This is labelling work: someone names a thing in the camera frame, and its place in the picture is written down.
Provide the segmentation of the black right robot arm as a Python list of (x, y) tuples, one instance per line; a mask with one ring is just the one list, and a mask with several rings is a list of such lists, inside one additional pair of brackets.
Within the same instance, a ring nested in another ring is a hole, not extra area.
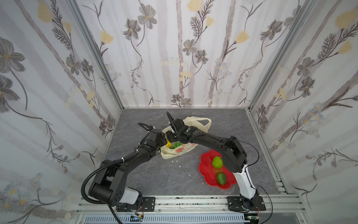
[(248, 212), (261, 205), (259, 192), (249, 175), (247, 153), (236, 137), (214, 136), (196, 127), (187, 126), (183, 120), (171, 116), (169, 116), (169, 124), (174, 131), (174, 138), (181, 143), (203, 145), (220, 153), (224, 167), (233, 173), (239, 186), (241, 199), (239, 211)]

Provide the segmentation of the light green custard apple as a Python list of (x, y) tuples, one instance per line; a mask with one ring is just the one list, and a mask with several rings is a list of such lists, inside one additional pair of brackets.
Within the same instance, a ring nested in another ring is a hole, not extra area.
[(221, 169), (223, 168), (224, 164), (223, 164), (223, 160), (220, 156), (216, 156), (212, 159), (212, 166), (216, 169)]

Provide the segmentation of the dark green avocado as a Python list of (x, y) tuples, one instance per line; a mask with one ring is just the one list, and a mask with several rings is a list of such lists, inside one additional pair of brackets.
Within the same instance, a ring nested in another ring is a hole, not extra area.
[(227, 183), (227, 176), (224, 173), (219, 172), (216, 175), (216, 180), (219, 185), (225, 185)]

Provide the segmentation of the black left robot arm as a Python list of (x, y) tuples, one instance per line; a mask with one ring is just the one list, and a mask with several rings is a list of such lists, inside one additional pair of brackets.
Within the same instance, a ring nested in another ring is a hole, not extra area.
[(111, 207), (127, 204), (139, 208), (142, 193), (126, 187), (128, 175), (138, 166), (151, 160), (157, 151), (167, 144), (165, 134), (153, 129), (141, 144), (129, 155), (115, 160), (105, 160), (93, 171), (81, 186), (81, 195), (87, 202)]

